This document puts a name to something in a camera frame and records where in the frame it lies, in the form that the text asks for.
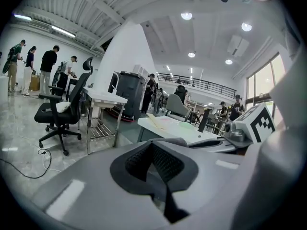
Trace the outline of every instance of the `black shirt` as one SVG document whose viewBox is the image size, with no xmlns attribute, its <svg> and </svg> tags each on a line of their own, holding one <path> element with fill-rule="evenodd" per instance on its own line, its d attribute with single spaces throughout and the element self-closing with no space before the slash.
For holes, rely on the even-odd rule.
<svg viewBox="0 0 307 230">
<path fill-rule="evenodd" d="M 229 117 L 229 119 L 231 121 L 234 121 L 235 119 L 237 119 L 240 116 L 239 112 L 237 112 L 236 109 L 238 109 L 240 112 L 244 111 L 244 107 L 241 103 L 233 104 L 232 108 L 231 108 L 231 115 Z"/>
<path fill-rule="evenodd" d="M 31 67 L 31 61 L 34 61 L 34 54 L 30 52 L 27 56 L 25 67 Z"/>
<path fill-rule="evenodd" d="M 42 58 L 41 71 L 51 72 L 52 66 L 57 62 L 57 53 L 53 50 L 46 51 Z"/>
<path fill-rule="evenodd" d="M 222 117 L 225 117 L 225 118 L 226 118 L 226 116 L 227 116 L 227 112 L 228 112 L 227 107 L 226 107 L 226 106 L 222 107 L 221 114 L 226 113 L 226 115 L 224 115 L 224 116 L 222 116 Z"/>
<path fill-rule="evenodd" d="M 149 85 L 150 87 L 146 88 L 145 93 L 150 93 L 154 84 L 155 84 L 155 81 L 150 79 L 148 83 L 146 84 L 146 85 Z"/>
</svg>

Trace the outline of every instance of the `window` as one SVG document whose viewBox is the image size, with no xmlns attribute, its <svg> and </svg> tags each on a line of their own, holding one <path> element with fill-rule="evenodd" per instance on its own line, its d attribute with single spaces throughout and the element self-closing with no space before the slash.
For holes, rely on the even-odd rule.
<svg viewBox="0 0 307 230">
<path fill-rule="evenodd" d="M 248 79 L 248 99 L 254 97 L 255 91 L 254 75 Z"/>
<path fill-rule="evenodd" d="M 274 87 L 271 64 L 269 63 L 255 74 L 256 96 L 266 94 Z"/>
<path fill-rule="evenodd" d="M 285 69 L 280 54 L 274 56 L 260 70 L 247 78 L 247 99 L 245 111 L 254 105 L 265 102 L 271 115 L 273 114 L 276 127 L 283 126 L 283 117 L 277 106 L 274 105 L 268 93 L 285 75 Z"/>
</svg>

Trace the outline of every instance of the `chair base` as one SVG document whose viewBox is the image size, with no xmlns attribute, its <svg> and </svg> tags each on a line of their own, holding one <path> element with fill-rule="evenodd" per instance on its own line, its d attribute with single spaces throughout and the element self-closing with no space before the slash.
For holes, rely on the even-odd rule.
<svg viewBox="0 0 307 230">
<path fill-rule="evenodd" d="M 69 130 L 66 130 L 66 129 L 69 129 L 69 125 L 63 125 L 61 127 L 54 127 L 51 125 L 47 125 L 46 127 L 46 131 L 49 131 L 49 129 L 52 129 L 52 132 L 50 132 L 49 134 L 45 135 L 44 137 L 42 137 L 41 139 L 39 139 L 39 147 L 40 148 L 43 148 L 43 143 L 42 141 L 44 140 L 47 140 L 49 139 L 50 137 L 53 137 L 53 136 L 56 136 L 58 135 L 59 136 L 59 139 L 61 141 L 61 145 L 62 145 L 62 149 L 63 149 L 63 153 L 65 156 L 68 156 L 69 155 L 69 152 L 65 149 L 65 146 L 64 146 L 64 142 L 63 142 L 63 137 L 65 137 L 66 135 L 73 135 L 73 136 L 77 136 L 78 137 L 78 140 L 81 140 L 81 134 L 80 133 L 77 133 L 77 132 L 72 132 L 72 131 L 69 131 Z"/>
</svg>

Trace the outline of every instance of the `cardboard box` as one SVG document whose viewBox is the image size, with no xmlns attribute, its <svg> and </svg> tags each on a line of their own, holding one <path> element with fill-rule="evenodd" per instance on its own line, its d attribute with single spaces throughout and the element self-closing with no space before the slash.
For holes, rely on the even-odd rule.
<svg viewBox="0 0 307 230">
<path fill-rule="evenodd" d="M 273 118 L 265 103 L 251 107 L 234 120 L 236 129 L 242 129 L 254 143 L 263 142 L 276 130 Z"/>
<path fill-rule="evenodd" d="M 40 81 L 40 76 L 31 75 L 31 83 L 30 83 L 29 90 L 38 91 L 39 90 L 39 81 Z"/>
</svg>

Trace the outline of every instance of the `railing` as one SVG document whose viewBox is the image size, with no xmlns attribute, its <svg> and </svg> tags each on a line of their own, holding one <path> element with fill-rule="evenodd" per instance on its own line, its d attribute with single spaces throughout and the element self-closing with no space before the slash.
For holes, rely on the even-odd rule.
<svg viewBox="0 0 307 230">
<path fill-rule="evenodd" d="M 207 90 L 207 91 L 211 91 L 214 93 L 218 93 L 218 94 L 230 97 L 230 98 L 234 98 L 236 95 L 236 90 L 234 89 L 228 88 L 226 86 L 223 86 L 217 83 L 201 80 L 201 79 L 194 79 L 194 78 L 191 79 L 189 77 L 184 77 L 184 76 L 179 76 L 179 75 L 159 73 L 158 80 L 174 82 L 174 83 L 177 83 L 178 85 L 188 85 L 191 87 L 200 88 L 202 90 Z"/>
</svg>

